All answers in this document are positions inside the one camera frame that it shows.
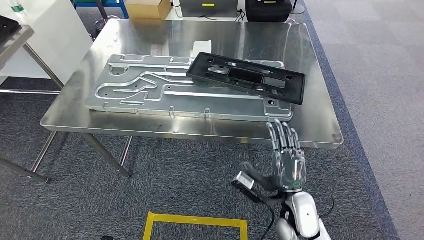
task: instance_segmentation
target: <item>yellow tape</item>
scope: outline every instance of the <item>yellow tape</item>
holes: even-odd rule
[[[240,228],[240,240],[248,240],[248,221],[246,220],[203,216],[156,214],[150,211],[147,215],[143,240],[150,240],[150,237],[152,236],[154,222]]]

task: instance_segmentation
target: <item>aluminum plate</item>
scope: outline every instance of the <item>aluminum plate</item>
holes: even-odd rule
[[[291,104],[191,79],[194,58],[112,55],[87,97],[95,111],[268,122],[290,121]],[[250,62],[283,68],[282,62]]]

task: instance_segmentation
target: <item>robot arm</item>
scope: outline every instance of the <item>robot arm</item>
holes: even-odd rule
[[[286,211],[276,223],[277,235],[281,240],[297,240],[297,235],[310,240],[331,240],[309,193],[295,193],[285,201],[285,205],[290,211]]]
[[[258,194],[254,190],[255,182],[267,191],[278,190],[278,195],[283,196],[279,201],[280,219],[276,223],[276,231],[281,240],[298,240],[299,235],[311,240],[331,240],[318,216],[314,198],[303,191],[307,177],[305,153],[301,150],[296,130],[277,119],[273,124],[268,122],[267,127],[273,147],[273,175],[264,176],[245,162],[244,172],[240,172],[233,180],[233,185],[255,203],[268,205],[275,201]]]
[[[324,223],[321,220],[321,218],[318,219],[318,222],[319,222],[319,235],[316,238],[310,238],[310,239],[331,240],[330,235],[327,232],[326,227],[324,226]],[[276,231],[277,231],[277,236],[279,237],[280,240],[299,240],[295,229],[284,218],[280,218],[276,222]]]

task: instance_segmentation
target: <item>black bag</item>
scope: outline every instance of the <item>black bag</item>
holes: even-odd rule
[[[9,38],[20,29],[19,22],[0,16],[0,45],[6,43]]]
[[[283,23],[292,12],[290,0],[246,0],[249,22]]]

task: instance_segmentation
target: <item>black cable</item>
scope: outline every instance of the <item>black cable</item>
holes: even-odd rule
[[[321,218],[328,217],[330,215],[330,213],[333,211],[333,209],[334,209],[334,197],[333,197],[333,195],[331,195],[331,199],[332,199],[332,206],[331,206],[330,211],[328,211],[326,214],[321,215],[320,216]]]
[[[272,220],[271,220],[271,223],[269,224],[269,226],[268,226],[268,228],[266,229],[266,231],[263,233],[263,235],[262,235],[262,237],[260,238],[260,240],[264,240],[265,239],[265,237],[267,236],[267,234],[268,234],[268,232],[270,231],[270,229],[273,227],[273,225],[274,225],[274,222],[276,221],[276,213],[274,212],[274,209],[270,206],[270,205],[268,205],[268,204],[266,204],[266,203],[264,203],[265,205],[266,205],[266,207],[269,209],[269,211],[271,212],[271,214],[272,214]]]
[[[234,20],[234,22],[237,22],[237,20],[240,18],[240,16],[242,15],[242,13],[240,12],[237,16],[237,18]]]
[[[238,14],[238,16],[237,16],[237,18],[235,19],[235,21],[234,22],[237,22],[237,21],[239,21],[240,22],[240,20],[243,20],[243,22],[245,21],[245,16],[246,16],[246,13],[243,11],[243,9],[240,9],[240,10],[238,10],[237,11],[237,13],[239,13]]]
[[[178,6],[174,6],[174,10],[175,10],[175,15],[176,15],[178,18],[182,19],[183,17],[182,17],[182,16],[179,16],[179,15],[178,15],[178,12],[177,12],[177,8],[179,8],[180,6],[181,6],[181,4],[180,4],[180,5],[178,5]]]
[[[241,18],[238,21],[240,22],[240,20],[242,20],[244,22],[246,13],[243,10],[241,10],[240,14],[241,14]]]
[[[209,19],[209,20],[212,20],[212,21],[217,21],[216,19],[213,19],[213,18],[207,17],[206,15],[198,16],[198,18],[205,18],[205,19]]]

